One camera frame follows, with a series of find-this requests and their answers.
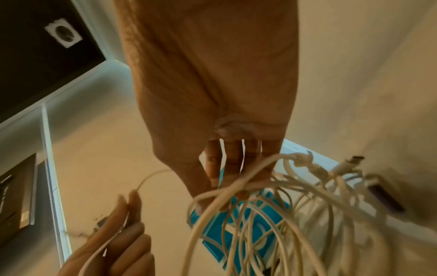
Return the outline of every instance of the hand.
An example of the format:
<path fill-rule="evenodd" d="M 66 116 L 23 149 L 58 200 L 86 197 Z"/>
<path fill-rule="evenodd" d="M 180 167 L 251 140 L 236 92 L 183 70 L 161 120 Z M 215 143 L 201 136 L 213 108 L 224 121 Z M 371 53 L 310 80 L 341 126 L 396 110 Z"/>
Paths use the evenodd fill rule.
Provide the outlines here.
<path fill-rule="evenodd" d="M 137 191 L 129 194 L 129 204 L 119 196 L 117 206 L 103 227 L 68 258 L 58 276 L 77 276 L 90 256 L 116 233 L 118 235 L 107 246 L 106 255 L 102 252 L 96 257 L 85 276 L 155 276 L 155 258 L 150 252 L 152 240 L 144 234 Z"/>
<path fill-rule="evenodd" d="M 224 186 L 239 176 L 242 163 L 244 172 L 279 152 L 297 90 L 296 0 L 115 4 L 154 153 L 192 196 L 218 184 L 220 138 Z M 273 167 L 258 177 L 268 178 Z"/>

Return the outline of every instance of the hairy skin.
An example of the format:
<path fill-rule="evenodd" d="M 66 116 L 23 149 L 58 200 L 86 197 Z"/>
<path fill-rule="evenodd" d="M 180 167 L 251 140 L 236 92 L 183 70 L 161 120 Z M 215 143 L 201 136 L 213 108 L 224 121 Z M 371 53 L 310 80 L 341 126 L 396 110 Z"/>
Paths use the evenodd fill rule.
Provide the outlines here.
<path fill-rule="evenodd" d="M 279 152 L 298 80 L 296 0 L 115 0 L 155 155 L 192 196 Z M 206 152 L 205 170 L 199 155 Z"/>

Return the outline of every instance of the cable bundle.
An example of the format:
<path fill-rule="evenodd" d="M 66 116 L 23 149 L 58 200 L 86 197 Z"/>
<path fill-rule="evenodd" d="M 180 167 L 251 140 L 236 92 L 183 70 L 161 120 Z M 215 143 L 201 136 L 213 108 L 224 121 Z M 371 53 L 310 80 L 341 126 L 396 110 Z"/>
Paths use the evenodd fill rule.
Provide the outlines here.
<path fill-rule="evenodd" d="M 261 170 L 280 159 L 283 159 L 284 161 L 284 169 L 287 175 L 273 173 L 270 181 L 250 182 L 250 180 Z M 215 199 L 193 226 L 193 231 L 186 249 L 184 264 L 180 275 L 188 275 L 197 239 L 203 238 L 205 241 L 210 242 L 224 253 L 225 257 L 227 258 L 227 267 L 225 272 L 226 276 L 249 276 L 252 270 L 256 276 L 264 276 L 265 274 L 263 274 L 263 271 L 264 273 L 267 271 L 266 264 L 255 250 L 255 247 L 265 241 L 269 235 L 274 233 L 276 237 L 276 244 L 274 246 L 274 252 L 270 261 L 270 275 L 303 276 L 304 262 L 302 253 L 303 250 L 305 250 L 316 274 L 319 276 L 327 276 L 325 261 L 327 259 L 328 249 L 332 244 L 334 236 L 334 208 L 343 212 L 343 220 L 341 224 L 343 241 L 340 261 L 340 275 L 353 276 L 356 272 L 357 251 L 355 246 L 355 221 L 367 229 L 375 247 L 373 261 L 367 265 L 367 271 L 365 271 L 364 275 L 391 275 L 392 268 L 390 244 L 383 235 L 381 228 L 375 219 L 358 208 L 359 197 L 355 193 L 354 189 L 347 185 L 345 179 L 343 178 L 343 175 L 353 172 L 353 169 L 359 164 L 360 160 L 361 159 L 359 157 L 354 157 L 350 161 L 339 164 L 333 170 L 327 171 L 318 164 L 313 163 L 313 156 L 310 152 L 308 154 L 276 154 L 260 162 L 252 171 L 242 175 L 230 186 L 198 195 L 193 199 L 192 203 L 188 207 L 188 221 L 190 220 L 191 210 L 193 210 L 199 201 L 212 197 L 215 197 Z M 292 169 L 290 161 L 293 161 L 296 167 L 307 167 L 309 172 L 317 177 L 320 181 L 317 184 L 312 185 L 300 179 Z M 222 244 L 224 246 L 202 235 L 203 230 L 210 222 L 212 217 L 219 212 L 223 205 L 230 202 L 230 200 L 239 191 L 259 191 L 263 189 L 272 189 L 275 197 L 279 201 L 279 205 L 275 204 L 271 199 L 266 198 L 263 195 L 253 194 L 240 207 L 241 209 L 239 210 L 238 217 L 233 215 L 234 209 L 238 206 L 238 202 L 233 204 L 228 210 L 227 218 L 224 220 L 222 227 Z M 288 193 L 290 190 L 301 193 L 295 202 L 292 202 L 292 199 Z M 339 191 L 340 196 L 335 194 L 337 190 Z M 285 206 L 280 193 L 282 193 L 285 198 L 288 199 L 290 208 Z M 315 199 L 324 200 L 326 202 L 325 208 L 328 211 L 328 231 L 325 236 L 324 247 L 320 254 L 317 254 L 313 245 L 305 236 L 302 229 L 298 226 L 296 216 L 299 210 Z M 263 206 L 270 206 L 279 215 L 281 215 L 283 219 L 279 223 L 275 224 L 263 212 Z M 247 220 L 244 218 L 244 213 L 246 210 L 250 211 L 249 218 Z M 256 242 L 254 242 L 253 226 L 256 215 L 263 217 L 270 225 L 271 229 L 264 233 L 263 236 Z M 229 217 L 232 218 L 236 227 L 235 232 L 233 233 L 231 247 L 228 250 L 224 243 L 224 231 Z M 239 250 L 237 252 L 237 245 L 243 245 L 243 242 L 245 244 L 245 249 L 243 250 L 243 246 L 239 246 Z M 239 258 L 239 263 L 241 264 L 240 273 L 237 272 L 234 265 L 234 260 L 236 257 Z"/>

